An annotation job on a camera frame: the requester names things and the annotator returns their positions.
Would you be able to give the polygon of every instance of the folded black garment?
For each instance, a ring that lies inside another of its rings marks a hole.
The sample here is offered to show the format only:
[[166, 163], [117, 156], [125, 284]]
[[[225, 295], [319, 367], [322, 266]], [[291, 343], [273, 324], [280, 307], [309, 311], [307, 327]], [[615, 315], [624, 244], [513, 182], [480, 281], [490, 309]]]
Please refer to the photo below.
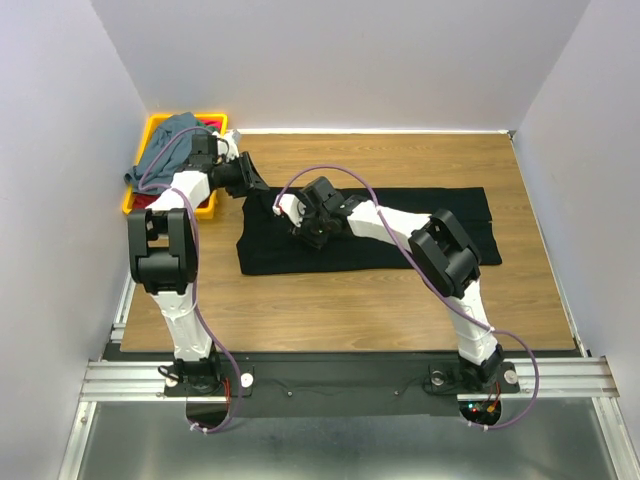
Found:
[[[289, 233], [289, 220], [284, 216], [274, 216], [271, 210], [280, 190], [271, 188], [269, 192], [248, 197], [244, 202], [244, 231], [237, 243], [243, 274], [411, 268], [398, 247], [378, 240], [332, 238], [317, 250], [293, 237]], [[369, 196], [361, 188], [344, 188], [340, 191], [345, 198], [351, 195]], [[406, 212], [434, 213], [439, 208], [451, 210], [480, 250], [481, 264], [502, 263], [483, 188], [376, 188], [376, 194], [381, 205]]]

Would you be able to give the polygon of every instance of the wooden tabletop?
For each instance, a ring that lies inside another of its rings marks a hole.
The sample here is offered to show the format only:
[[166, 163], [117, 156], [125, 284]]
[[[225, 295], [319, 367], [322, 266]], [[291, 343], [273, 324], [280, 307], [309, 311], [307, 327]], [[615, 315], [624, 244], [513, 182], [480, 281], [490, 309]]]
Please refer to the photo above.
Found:
[[[262, 177], [282, 186], [304, 167], [337, 163], [374, 187], [485, 188], [504, 263], [482, 269], [488, 318], [536, 349], [574, 347], [520, 172], [506, 135], [247, 135]], [[336, 188], [359, 187], [335, 171]], [[199, 303], [235, 351], [455, 350], [445, 307], [412, 270], [243, 276], [236, 242], [243, 199], [218, 195], [200, 223]], [[510, 339], [501, 339], [516, 348]], [[136, 286], [122, 350], [172, 351], [164, 319]]]

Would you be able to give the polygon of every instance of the gray floor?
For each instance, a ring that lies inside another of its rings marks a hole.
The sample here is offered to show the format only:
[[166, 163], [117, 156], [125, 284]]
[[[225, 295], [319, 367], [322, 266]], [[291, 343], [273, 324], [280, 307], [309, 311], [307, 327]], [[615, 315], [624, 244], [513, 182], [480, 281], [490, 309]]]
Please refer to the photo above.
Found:
[[487, 433], [394, 416], [241, 419], [205, 437], [189, 431], [183, 405], [98, 408], [82, 479], [616, 478], [589, 399], [540, 400], [522, 423]]

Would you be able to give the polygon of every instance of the yellow bin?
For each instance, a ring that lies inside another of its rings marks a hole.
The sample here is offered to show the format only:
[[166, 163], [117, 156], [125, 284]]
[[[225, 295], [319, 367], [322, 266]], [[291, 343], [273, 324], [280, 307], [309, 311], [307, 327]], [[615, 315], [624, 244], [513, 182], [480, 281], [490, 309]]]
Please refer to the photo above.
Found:
[[[149, 119], [147, 120], [147, 125], [144, 128], [142, 141], [140, 142], [140, 146], [138, 147], [138, 153], [136, 155], [136, 162], [134, 165], [137, 165], [140, 161], [142, 153], [147, 147], [149, 140], [151, 140], [151, 135], [156, 130], [156, 127], [171, 115], [173, 115], [173, 113], [158, 113], [149, 117]], [[224, 135], [227, 130], [228, 119], [224, 113], [196, 113], [195, 117], [203, 123], [214, 123], [220, 129], [220, 135]], [[125, 215], [128, 215], [133, 209], [134, 200], [135, 194], [133, 193], [133, 188], [131, 187], [131, 185], [129, 185], [127, 187], [127, 193], [124, 196], [124, 201], [122, 202], [122, 211]], [[206, 205], [196, 208], [196, 218], [198, 220], [212, 219], [215, 206], [216, 192], [213, 191], [211, 193], [211, 196], [208, 198]]]

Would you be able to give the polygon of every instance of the wall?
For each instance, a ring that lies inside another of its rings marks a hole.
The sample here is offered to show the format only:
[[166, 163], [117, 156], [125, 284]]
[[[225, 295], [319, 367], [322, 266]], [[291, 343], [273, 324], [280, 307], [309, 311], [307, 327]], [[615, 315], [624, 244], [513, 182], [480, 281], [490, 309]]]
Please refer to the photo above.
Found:
[[86, 0], [0, 7], [0, 477], [57, 478], [126, 268], [146, 111]]
[[640, 449], [640, 4], [593, 0], [515, 136], [578, 330]]
[[149, 111], [512, 129], [588, 0], [92, 0]]

